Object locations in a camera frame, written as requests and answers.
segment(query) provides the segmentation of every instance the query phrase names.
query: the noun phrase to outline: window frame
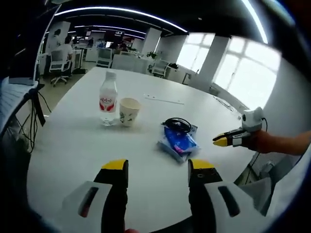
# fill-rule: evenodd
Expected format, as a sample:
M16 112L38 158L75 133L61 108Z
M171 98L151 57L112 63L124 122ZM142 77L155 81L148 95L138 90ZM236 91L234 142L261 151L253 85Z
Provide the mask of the window frame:
M208 49L208 52L207 52L207 55L208 55L209 50L210 50L210 47L211 47L211 44L213 43L213 41L212 41L212 43L211 43L210 45L205 45L203 42L204 42L204 39L205 39L206 35L213 35L213 40L214 40L214 38L215 38L215 33L192 33L192 34L203 34L203 37L202 37L202 40L201 40L201 42L200 42L199 44L195 44L195 43L187 42L187 40L188 40L188 38L189 38L190 35L187 36L187 38L186 38L186 40L185 40L183 46L185 46L185 45L194 45L194 46L198 46L199 49L198 49L198 52L197 52L197 54L196 54L196 56L195 56L195 59L193 60L193 62L192 62L192 64L191 64L191 67L190 67L190 68L185 67L185 68L187 68L187 69L189 69L189 70L191 70L191 71L193 71L193 72L199 73L199 71L201 70L202 67L201 67L200 69L198 69L198 70L192 70L192 67L194 66L194 64L195 64L195 62L196 62L196 60L197 60L197 58L198 58L198 54L199 54L199 51L200 51L201 48Z
M249 44L249 42L253 42L253 41L250 40L250 39L243 38L243 37L241 37L241 39L245 40L245 43L244 43L244 45L243 45L243 49L242 49L241 52L235 52L235 51L229 50L230 44L228 44L227 49L226 49L226 52L224 53L223 59L222 59L220 65L219 65L219 67L218 67L218 71L216 72L216 75L214 76L214 78L213 78L213 80L212 80L212 84L211 84L211 87L213 87L213 88L217 89L218 91L220 91L220 95L219 95L220 98L223 96L223 97L226 97L226 99L228 99L228 97L230 96L230 100L229 100L230 104L231 104L234 108L236 108L240 113L242 113L243 110L247 110L247 109L249 109L249 108L248 108L244 103L242 103L241 100L237 99L234 95L232 95L232 94L228 91L228 89L229 89L231 83L233 82L233 80L235 79L235 74L237 73L237 70L238 70L238 68L240 67L240 64L241 64L242 59L245 58L245 59L248 59L248 60L250 60L250 61L252 61L252 62L255 62L255 63L257 63L258 65L261 65L261 66L263 66L263 67L269 69L270 71L272 71L272 72L275 73L276 75L277 75L277 72L278 72L278 69L277 69L277 70L274 70L274 69L272 69L272 68L266 66L266 65L263 64L262 62L260 62L260 61L258 61L258 60L256 60L256 59L253 59L253 58L247 56L247 55L246 55L246 48L247 48L247 45ZM223 65L223 62L224 62L224 59L225 59L225 56L226 56L226 55L233 55L233 56L236 56L236 57L238 58L238 62L237 62L236 68L234 69L234 72L233 72L232 75L231 75L231 80L230 80L230 82L229 82L229 84L228 84L228 88L227 88L227 89L224 89L224 88L222 88L221 86L219 86L218 84L216 84L215 81L216 81L216 79L217 79L219 70L220 70L220 68L221 68L222 65Z

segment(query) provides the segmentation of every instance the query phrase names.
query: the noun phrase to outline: paper cup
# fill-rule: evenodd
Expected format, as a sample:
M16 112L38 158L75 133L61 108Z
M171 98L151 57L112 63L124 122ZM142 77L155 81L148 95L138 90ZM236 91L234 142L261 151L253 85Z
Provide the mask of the paper cup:
M132 98L123 98L120 101L120 121L122 125L131 127L140 110L140 103Z

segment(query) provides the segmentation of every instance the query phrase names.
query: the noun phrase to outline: person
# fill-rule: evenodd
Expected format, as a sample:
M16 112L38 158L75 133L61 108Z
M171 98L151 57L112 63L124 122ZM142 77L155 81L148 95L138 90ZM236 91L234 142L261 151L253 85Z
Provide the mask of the person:
M98 48L104 48L104 43L101 39L99 39L99 43L97 45Z
M124 52L128 52L128 49L127 49L127 46L126 46L125 43L122 43L122 44L120 45L120 50L121 50L121 51L124 51Z
M113 42L110 46L109 46L110 49L112 50L116 50L118 48L118 44L116 42Z
M71 75L71 67L72 67L71 59L72 59L72 54L73 54L72 46L70 45L71 38L72 38L71 35L68 35L65 38L65 43L56 49L56 50L62 50L63 51L64 59L66 59L65 68L66 68L66 66L69 66L69 71L68 71L69 76Z
M49 43L50 52L54 51L55 49L57 49L58 46L60 46L62 44L60 39L59 39L60 33L61 33L61 30L57 29L54 32L53 37L50 39L50 43Z
M290 205L307 174L311 160L311 131L296 137L280 137L265 131L254 133L244 140L243 147L262 154L278 152L302 156L292 170L276 183L267 215L278 217Z
M92 37L92 38L90 38L90 39L88 40L87 46L88 46L88 47L93 47L93 44L94 44L94 39L93 39L93 37Z
M44 75L43 75L44 77L48 77L50 73L51 52L57 49L57 47L61 45L61 41L59 39L60 33L61 33L61 30L57 29L54 32L53 37L49 40L48 55L47 55L45 67L44 67Z

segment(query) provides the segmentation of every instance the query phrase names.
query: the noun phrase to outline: bottle cap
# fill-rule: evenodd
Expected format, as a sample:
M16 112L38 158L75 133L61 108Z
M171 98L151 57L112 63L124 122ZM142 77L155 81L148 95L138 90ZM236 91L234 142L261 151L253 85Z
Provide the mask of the bottle cap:
M106 72L106 79L115 80L116 79L116 73L107 71Z

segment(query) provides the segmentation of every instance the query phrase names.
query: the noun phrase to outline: computer monitor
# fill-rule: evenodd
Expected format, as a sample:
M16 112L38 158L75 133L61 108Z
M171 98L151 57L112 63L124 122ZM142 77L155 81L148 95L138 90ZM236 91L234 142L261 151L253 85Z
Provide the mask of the computer monitor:
M33 85L38 53L48 27L60 5L53 7L27 25L18 35L14 57L9 68L9 83Z

